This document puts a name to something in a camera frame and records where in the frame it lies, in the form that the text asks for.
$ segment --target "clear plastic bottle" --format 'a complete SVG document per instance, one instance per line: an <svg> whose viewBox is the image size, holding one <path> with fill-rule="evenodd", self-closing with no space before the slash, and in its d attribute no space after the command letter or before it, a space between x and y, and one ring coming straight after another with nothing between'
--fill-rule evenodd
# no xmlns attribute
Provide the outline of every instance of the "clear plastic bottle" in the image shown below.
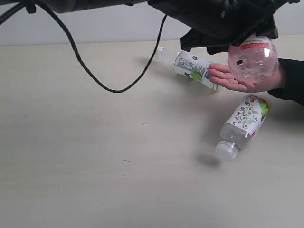
<svg viewBox="0 0 304 228"><path fill-rule="evenodd" d="M170 52L164 47L158 47L154 58L176 74L185 75L201 82L209 89L219 91L220 86L210 82L212 75L208 72L208 67L211 62L182 50Z"/></svg>
<svg viewBox="0 0 304 228"><path fill-rule="evenodd" d="M229 47L228 65L237 80L261 82L266 76L271 76L278 66L276 48L268 37L252 35L240 46Z"/></svg>
<svg viewBox="0 0 304 228"><path fill-rule="evenodd" d="M238 151L247 148L270 110L271 104L260 95L246 95L220 132L215 154L223 161L233 161Z"/></svg>

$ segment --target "hand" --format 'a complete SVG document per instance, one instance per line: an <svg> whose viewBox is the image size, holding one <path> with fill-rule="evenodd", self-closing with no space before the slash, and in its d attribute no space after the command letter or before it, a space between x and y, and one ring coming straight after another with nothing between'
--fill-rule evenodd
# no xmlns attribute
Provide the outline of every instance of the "hand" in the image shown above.
<svg viewBox="0 0 304 228"><path fill-rule="evenodd" d="M285 86L285 74L280 65L273 75L265 77L265 79L259 83L253 83L250 80L236 80L228 65L211 64L209 66L209 73L213 75L211 82L229 90L239 92L258 93L272 89L284 88Z"/></svg>

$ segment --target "table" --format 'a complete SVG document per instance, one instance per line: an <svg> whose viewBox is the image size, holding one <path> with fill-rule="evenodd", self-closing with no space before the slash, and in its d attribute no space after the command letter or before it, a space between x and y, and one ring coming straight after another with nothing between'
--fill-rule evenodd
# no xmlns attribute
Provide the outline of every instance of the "table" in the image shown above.
<svg viewBox="0 0 304 228"><path fill-rule="evenodd" d="M303 58L304 36L281 36ZM178 50L178 41L162 46ZM154 42L81 44L111 88L143 69ZM225 63L226 54L202 58ZM0 47L3 228L302 228L304 109L275 99L249 149L214 156L244 94L210 95L153 62L130 91L101 89L69 45Z"/></svg>

